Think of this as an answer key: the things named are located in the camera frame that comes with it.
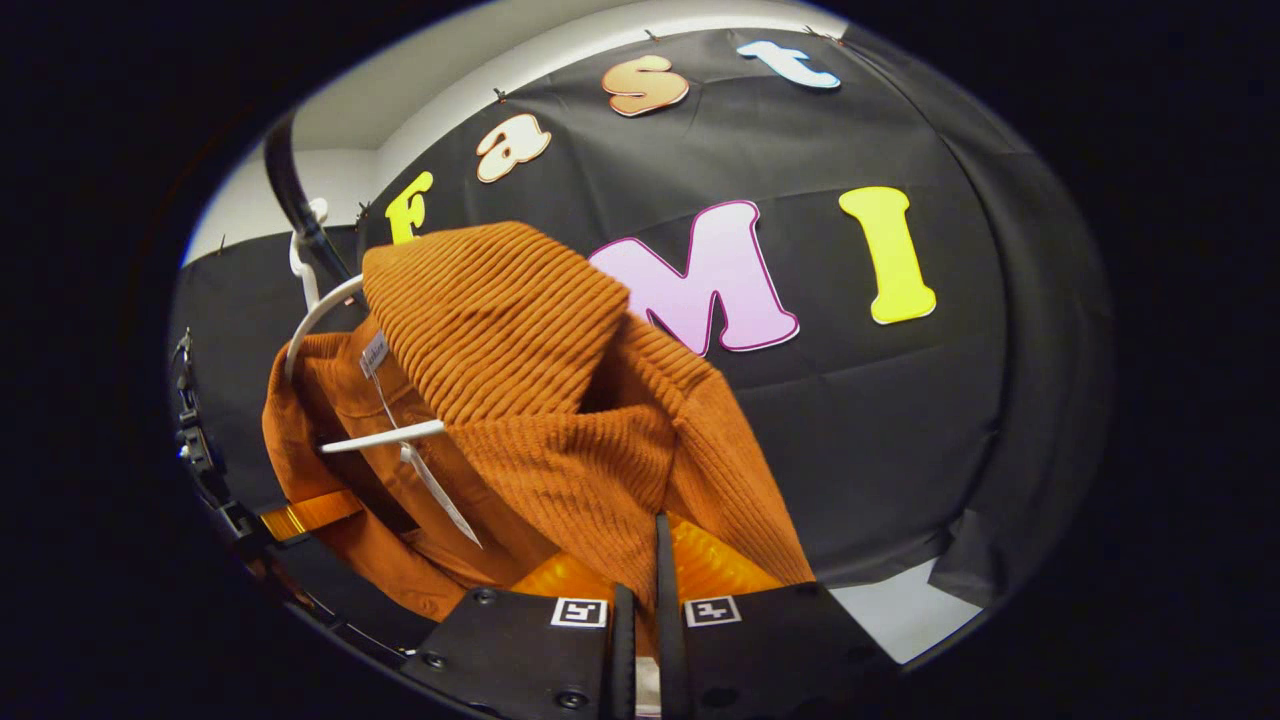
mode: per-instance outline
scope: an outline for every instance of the black metal plate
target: black metal plate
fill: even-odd
[[[582,720],[602,707],[608,605],[602,626],[553,625],[559,600],[477,588],[401,671],[479,710],[520,720]],[[586,609],[584,601],[580,606]]]
[[[897,676],[897,664],[817,583],[694,612],[694,623],[717,624],[690,626],[687,603],[682,611],[698,720],[847,717]]]

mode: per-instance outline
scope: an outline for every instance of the black fabric backdrop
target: black fabric backdrop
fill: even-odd
[[[325,228],[325,234],[348,266],[358,265],[353,227]],[[191,331],[201,428],[224,466],[227,488],[257,514],[287,502],[262,442],[262,407],[264,379],[275,354],[306,313],[302,282],[289,270],[288,252],[289,233],[279,233],[193,260],[178,273],[169,318],[174,346]],[[306,250],[302,256],[315,269],[321,293],[340,282]],[[356,305],[339,305],[314,332],[351,332],[364,316]],[[169,393],[169,402],[177,418],[177,392]],[[387,646],[415,647],[435,626],[383,594],[315,538],[271,553],[330,612]]]
[[[803,50],[841,86],[799,86],[736,53],[756,40]],[[800,333],[753,352],[713,342],[707,357],[735,389],[818,578],[882,580],[950,547],[931,582],[986,606],[1061,534],[1101,452],[1111,363],[1102,270],[1064,191],[1009,128],[873,36],[852,29],[845,41],[690,32],[502,88],[507,102],[407,161],[372,202],[361,247],[390,242],[385,209],[422,170],[434,182],[417,233],[517,219],[584,255],[637,237],[680,272],[695,214],[754,201],[762,252]],[[600,77],[644,54],[671,60],[689,95],[626,118]],[[520,113],[538,118],[550,145],[480,182],[476,145]],[[870,318],[867,243],[837,206],[865,186],[910,199],[911,238],[938,297],[925,318]],[[1007,297],[1027,306],[1011,315]],[[712,337],[722,325],[717,313]],[[1020,383],[1019,428],[979,478],[1014,402],[1004,387],[1014,325],[1034,336],[1010,380]],[[1027,375],[1034,366],[1038,380]],[[1070,466],[1057,465],[1064,456]]]

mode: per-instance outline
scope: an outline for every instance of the letter m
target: letter m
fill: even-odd
[[[782,309],[755,238],[759,208],[748,200],[714,205],[694,218],[689,261],[680,274],[634,237],[611,242],[590,261],[631,290],[630,310],[660,324],[698,355],[707,355],[712,313],[719,299],[726,350],[742,352],[777,345],[800,332]]]

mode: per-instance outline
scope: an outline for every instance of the ribbed collar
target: ribbed collar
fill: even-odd
[[[627,311],[626,286],[516,222],[369,250],[365,296],[445,425],[575,413]]]

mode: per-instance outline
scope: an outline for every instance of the black clamp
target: black clamp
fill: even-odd
[[[671,528],[658,516],[663,720],[849,717],[899,666],[819,583],[677,600]]]
[[[836,36],[833,36],[833,35],[823,35],[823,33],[820,33],[820,32],[818,32],[818,31],[813,29],[813,28],[812,28],[812,27],[809,27],[809,26],[804,26],[804,29],[805,29],[805,35],[812,35],[812,36],[814,36],[814,37],[826,37],[827,40],[829,40],[829,41],[835,42],[836,45],[838,45],[838,46],[841,46],[841,47],[844,47],[844,46],[845,46],[845,41],[844,41],[844,40],[841,40],[841,38],[838,38],[838,37],[836,37]]]
[[[370,201],[366,205],[365,202],[356,201],[356,205],[360,206],[360,213],[356,215],[356,224],[355,224],[356,231],[358,232],[360,224],[369,219],[369,208],[372,206],[372,202]]]
[[[261,520],[232,500],[221,468],[216,461],[205,430],[200,424],[200,398],[196,395],[195,368],[191,361],[191,328],[178,342],[170,363],[182,360],[178,369],[178,459],[184,460],[196,486],[196,495],[214,530],[224,544],[241,553],[243,560],[257,557],[270,534]]]
[[[401,673],[498,717],[634,720],[634,598],[614,589],[611,614],[603,600],[475,588]]]

